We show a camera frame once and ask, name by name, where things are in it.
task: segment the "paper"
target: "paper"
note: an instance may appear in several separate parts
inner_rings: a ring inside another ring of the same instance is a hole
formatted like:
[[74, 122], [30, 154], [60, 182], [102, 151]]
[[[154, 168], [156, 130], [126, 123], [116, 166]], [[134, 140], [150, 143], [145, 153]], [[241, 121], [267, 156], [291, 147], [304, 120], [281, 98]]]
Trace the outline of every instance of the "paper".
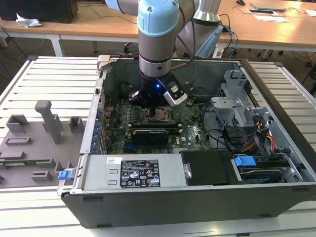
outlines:
[[259, 21], [274, 21], [274, 22], [288, 22], [284, 17], [273, 17], [273, 16], [254, 16]]
[[27, 19], [16, 14], [17, 19], [15, 20], [20, 26], [25, 28], [32, 26], [41, 26], [41, 23], [38, 19]]
[[316, 11], [313, 10], [306, 10], [307, 14], [309, 14], [310, 16], [316, 16]]

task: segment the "floor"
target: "floor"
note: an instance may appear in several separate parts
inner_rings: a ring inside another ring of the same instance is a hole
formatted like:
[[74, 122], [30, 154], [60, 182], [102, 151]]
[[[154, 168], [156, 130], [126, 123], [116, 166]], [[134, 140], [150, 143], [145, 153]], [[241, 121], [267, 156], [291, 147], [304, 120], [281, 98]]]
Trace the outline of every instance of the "floor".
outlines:
[[[27, 53], [29, 55], [39, 56], [55, 56], [51, 41], [48, 39], [27, 39], [27, 38], [15, 38], [14, 41], [22, 49], [23, 52], [28, 52], [34, 48], [34, 50]], [[79, 40], [63, 40], [62, 46], [64, 48], [66, 56], [73, 57], [97, 57], [99, 54], [118, 54], [123, 52], [124, 43], [120, 42], [98, 42], [98, 53], [93, 52], [93, 46], [91, 41], [79, 41]], [[307, 54], [304, 52], [297, 52], [301, 56], [296, 57], [288, 51], [285, 51], [282, 56], [278, 55], [278, 51], [274, 51], [272, 56], [267, 60], [263, 60], [257, 57], [260, 50], [253, 49], [239, 49], [238, 54], [233, 58], [246, 58], [249, 61], [269, 61], [269, 62], [281, 62], [300, 82], [306, 77], [311, 68], [308, 68], [305, 63], [308, 61]], [[0, 49], [0, 93], [6, 88], [9, 80], [18, 72], [20, 66], [18, 66], [18, 59], [21, 56], [21, 51], [16, 47], [13, 41], [9, 40], [8, 48]], [[228, 57], [229, 50], [223, 55]], [[20, 57], [19, 61], [24, 62], [25, 57]], [[313, 65], [316, 63], [316, 54], [313, 56]], [[308, 77], [304, 83], [304, 87], [309, 91], [313, 87], [314, 81], [311, 77]]]

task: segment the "blue cable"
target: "blue cable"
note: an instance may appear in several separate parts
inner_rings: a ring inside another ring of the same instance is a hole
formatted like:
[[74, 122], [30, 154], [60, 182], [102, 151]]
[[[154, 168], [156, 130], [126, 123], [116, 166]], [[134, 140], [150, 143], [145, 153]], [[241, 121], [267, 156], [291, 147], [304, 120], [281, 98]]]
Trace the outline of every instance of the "blue cable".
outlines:
[[235, 47], [236, 47], [236, 44], [235, 44], [235, 35], [234, 35], [233, 33], [232, 33], [232, 36], [233, 36], [233, 38], [234, 38], [234, 46], [233, 46], [233, 50], [232, 50], [232, 52], [231, 52], [229, 58], [231, 58], [231, 57], [233, 56], [233, 54], [234, 54], [234, 52], [235, 52]]
[[233, 50], [232, 50], [231, 54], [229, 55], [229, 58], [231, 58], [233, 56], [233, 53], [235, 51], [235, 46], [236, 46], [236, 44], [235, 44], [235, 35], [234, 35], [234, 33], [232, 33], [232, 31], [227, 26], [223, 25], [223, 27], [231, 34], [231, 36], [234, 39]]

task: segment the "black plastic cover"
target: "black plastic cover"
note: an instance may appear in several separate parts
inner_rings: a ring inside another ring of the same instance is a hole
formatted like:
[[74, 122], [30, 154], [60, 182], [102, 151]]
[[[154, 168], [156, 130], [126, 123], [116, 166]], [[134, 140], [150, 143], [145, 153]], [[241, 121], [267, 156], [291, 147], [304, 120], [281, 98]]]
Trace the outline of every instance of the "black plastic cover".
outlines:
[[182, 151], [182, 162], [190, 165], [191, 185], [233, 185], [238, 184], [231, 159], [226, 151]]

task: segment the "laptop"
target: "laptop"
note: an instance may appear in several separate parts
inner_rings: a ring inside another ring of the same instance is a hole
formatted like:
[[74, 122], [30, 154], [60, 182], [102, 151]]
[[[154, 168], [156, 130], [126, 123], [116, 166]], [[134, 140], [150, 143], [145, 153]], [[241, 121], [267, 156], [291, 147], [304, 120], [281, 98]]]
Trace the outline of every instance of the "laptop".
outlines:
[[250, 2], [255, 9], [258, 10], [274, 10], [274, 11], [285, 11], [286, 8], [278, 2], [264, 3], [264, 2]]

